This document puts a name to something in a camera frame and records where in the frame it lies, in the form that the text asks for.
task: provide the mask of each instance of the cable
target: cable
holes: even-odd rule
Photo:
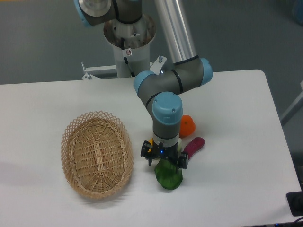
[[[296,221],[294,221],[294,223],[297,223],[298,221],[301,221],[303,219],[303,217],[300,217],[299,219],[297,219]]]
[[[124,38],[121,38],[121,43],[120,43],[120,45],[121,45],[121,50],[122,50],[122,51],[125,49],[125,48],[124,48],[124,41],[125,41],[125,39],[124,39]],[[127,57],[123,57],[123,59],[124,59],[125,64],[128,66],[128,69],[129,69],[129,71],[130,71],[132,77],[135,77],[136,75],[134,74],[134,71],[133,71],[131,65],[129,64],[129,62],[128,62],[128,60],[127,60]]]

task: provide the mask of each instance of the orange toy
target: orange toy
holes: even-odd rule
[[[183,115],[181,118],[180,138],[184,138],[194,133],[196,125],[189,115]]]

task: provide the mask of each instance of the green object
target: green object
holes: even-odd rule
[[[178,188],[183,180],[182,169],[177,169],[169,161],[160,159],[155,167],[156,178],[165,189],[174,190]]]

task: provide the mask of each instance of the wicker basket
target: wicker basket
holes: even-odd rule
[[[79,194],[101,199],[128,182],[133,170],[131,141],[112,114],[81,115],[67,127],[61,145],[65,177]]]

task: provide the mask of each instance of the white table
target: white table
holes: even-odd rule
[[[290,222],[286,193],[299,191],[290,153],[259,70],[215,73],[181,95],[204,148],[166,191],[140,157],[152,120],[133,79],[0,86],[1,227],[236,227]],[[90,111],[125,124],[134,151],[130,183],[102,201],[80,197],[65,180],[60,143],[66,126]]]

